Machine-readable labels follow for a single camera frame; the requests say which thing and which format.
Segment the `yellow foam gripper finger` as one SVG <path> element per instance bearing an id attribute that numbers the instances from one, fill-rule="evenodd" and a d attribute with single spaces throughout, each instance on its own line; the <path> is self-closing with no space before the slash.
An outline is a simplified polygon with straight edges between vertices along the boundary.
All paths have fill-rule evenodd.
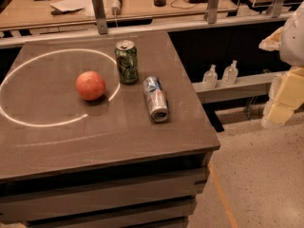
<path id="1" fill-rule="evenodd" d="M 283 126 L 304 104 L 304 68 L 292 67 L 277 73 L 269 90 L 269 100 L 263 110 L 263 126 Z"/>
<path id="2" fill-rule="evenodd" d="M 280 50 L 280 42 L 283 28 L 278 28 L 271 35 L 263 39 L 258 47 L 266 51 Z"/>

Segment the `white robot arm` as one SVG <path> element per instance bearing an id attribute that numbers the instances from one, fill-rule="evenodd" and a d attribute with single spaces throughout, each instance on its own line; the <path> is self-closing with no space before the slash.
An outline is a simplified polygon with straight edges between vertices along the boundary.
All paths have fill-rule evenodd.
<path id="1" fill-rule="evenodd" d="M 278 128 L 304 104 L 304 2 L 283 27 L 263 39 L 258 47 L 277 50 L 280 60 L 291 66 L 272 80 L 269 101 L 263 110 L 262 126 Z"/>

